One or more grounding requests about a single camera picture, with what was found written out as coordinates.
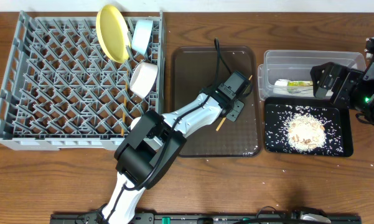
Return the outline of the wooden chopstick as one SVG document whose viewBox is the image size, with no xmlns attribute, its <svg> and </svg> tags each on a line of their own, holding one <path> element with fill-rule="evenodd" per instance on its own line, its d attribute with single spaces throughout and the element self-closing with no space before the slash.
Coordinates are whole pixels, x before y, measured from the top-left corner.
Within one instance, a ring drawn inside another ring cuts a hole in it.
<svg viewBox="0 0 374 224">
<path fill-rule="evenodd" d="M 222 118 L 221 122 L 219 123 L 219 125 L 216 128 L 216 131 L 220 130 L 220 128 L 222 127 L 222 125 L 223 125 L 223 123 L 225 122 L 226 119 L 227 119 L 226 117 Z"/>
<path fill-rule="evenodd" d="M 127 82 L 125 81 L 125 84 L 124 84 L 124 91 L 127 93 L 128 92 L 128 84 L 127 84 Z M 123 97 L 123 106 L 124 106 L 124 108 L 126 108 L 127 109 L 127 98 L 124 96 Z M 125 119 L 126 119 L 126 113 L 125 112 L 123 112 L 123 114 L 122 114 L 122 122 L 124 122 L 125 123 Z M 125 128 L 121 128 L 121 135 L 122 135 L 122 137 L 124 137 L 124 132 L 125 132 Z"/>
</svg>

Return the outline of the yellow green snack wrapper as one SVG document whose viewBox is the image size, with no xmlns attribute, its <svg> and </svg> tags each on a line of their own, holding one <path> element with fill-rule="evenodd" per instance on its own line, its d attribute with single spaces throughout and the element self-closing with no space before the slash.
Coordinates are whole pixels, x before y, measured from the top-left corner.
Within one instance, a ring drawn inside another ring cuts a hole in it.
<svg viewBox="0 0 374 224">
<path fill-rule="evenodd" d="M 313 82 L 312 81 L 289 81 L 288 86 L 312 86 Z"/>
</svg>

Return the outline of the pink bowl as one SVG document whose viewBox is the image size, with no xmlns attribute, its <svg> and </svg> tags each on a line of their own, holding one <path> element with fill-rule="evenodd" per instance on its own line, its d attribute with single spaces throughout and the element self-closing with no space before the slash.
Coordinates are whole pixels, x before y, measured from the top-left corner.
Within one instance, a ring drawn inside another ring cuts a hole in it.
<svg viewBox="0 0 374 224">
<path fill-rule="evenodd" d="M 141 99 L 145 98 L 156 81 L 157 73 L 157 65 L 141 62 L 131 77 L 130 90 Z"/>
</svg>

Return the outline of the blue bowl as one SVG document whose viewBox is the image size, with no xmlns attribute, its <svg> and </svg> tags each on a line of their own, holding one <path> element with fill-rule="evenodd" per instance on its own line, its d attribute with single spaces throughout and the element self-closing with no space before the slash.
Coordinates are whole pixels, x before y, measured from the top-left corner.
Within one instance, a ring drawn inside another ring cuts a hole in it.
<svg viewBox="0 0 374 224">
<path fill-rule="evenodd" d="M 137 53 L 144 55 L 146 53 L 149 39 L 153 28 L 153 21 L 138 20 L 134 29 L 131 47 Z"/>
</svg>

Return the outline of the yellow plate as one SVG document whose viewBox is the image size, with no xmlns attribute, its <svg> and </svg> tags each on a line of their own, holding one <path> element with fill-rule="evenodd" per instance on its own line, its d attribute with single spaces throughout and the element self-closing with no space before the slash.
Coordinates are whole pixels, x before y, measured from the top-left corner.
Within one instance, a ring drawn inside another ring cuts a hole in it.
<svg viewBox="0 0 374 224">
<path fill-rule="evenodd" d="M 118 63 L 129 59 L 126 50 L 130 46 L 128 26 L 115 6 L 107 4 L 98 12 L 96 34 L 101 49 L 109 59 Z"/>
</svg>

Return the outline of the white cup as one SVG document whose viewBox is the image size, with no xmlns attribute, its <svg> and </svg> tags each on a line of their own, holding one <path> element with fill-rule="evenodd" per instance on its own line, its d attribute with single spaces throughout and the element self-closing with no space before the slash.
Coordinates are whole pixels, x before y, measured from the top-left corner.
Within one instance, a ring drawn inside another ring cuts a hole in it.
<svg viewBox="0 0 374 224">
<path fill-rule="evenodd" d="M 141 117 L 137 117 L 137 118 L 134 118 L 130 124 L 130 130 L 133 130 L 134 127 L 138 124 L 139 120 L 141 119 Z"/>
</svg>

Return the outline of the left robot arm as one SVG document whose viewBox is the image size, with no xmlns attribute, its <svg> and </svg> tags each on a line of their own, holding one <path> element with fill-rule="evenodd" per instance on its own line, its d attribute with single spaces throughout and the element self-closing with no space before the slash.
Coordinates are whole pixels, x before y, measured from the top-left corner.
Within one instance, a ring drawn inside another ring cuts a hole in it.
<svg viewBox="0 0 374 224">
<path fill-rule="evenodd" d="M 145 190 L 155 186 L 169 170 L 187 137 L 218 118 L 235 120 L 241 99 L 252 91 L 251 80 L 233 72 L 213 84 L 181 109 L 158 114 L 148 111 L 133 126 L 114 154 L 116 187 L 110 201 L 96 215 L 97 223 L 129 223 Z"/>
</svg>

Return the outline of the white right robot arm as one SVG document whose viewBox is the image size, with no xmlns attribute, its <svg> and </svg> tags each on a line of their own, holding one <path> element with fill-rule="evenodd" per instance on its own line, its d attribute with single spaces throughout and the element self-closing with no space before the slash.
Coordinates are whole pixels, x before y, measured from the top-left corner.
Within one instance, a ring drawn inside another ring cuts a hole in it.
<svg viewBox="0 0 374 224">
<path fill-rule="evenodd" d="M 330 103 L 356 110 L 359 122 L 374 126 L 374 37 L 366 39 L 365 53 L 370 60 L 364 70 L 327 62 L 311 68 L 313 95 L 324 99 L 331 91 Z"/>
</svg>

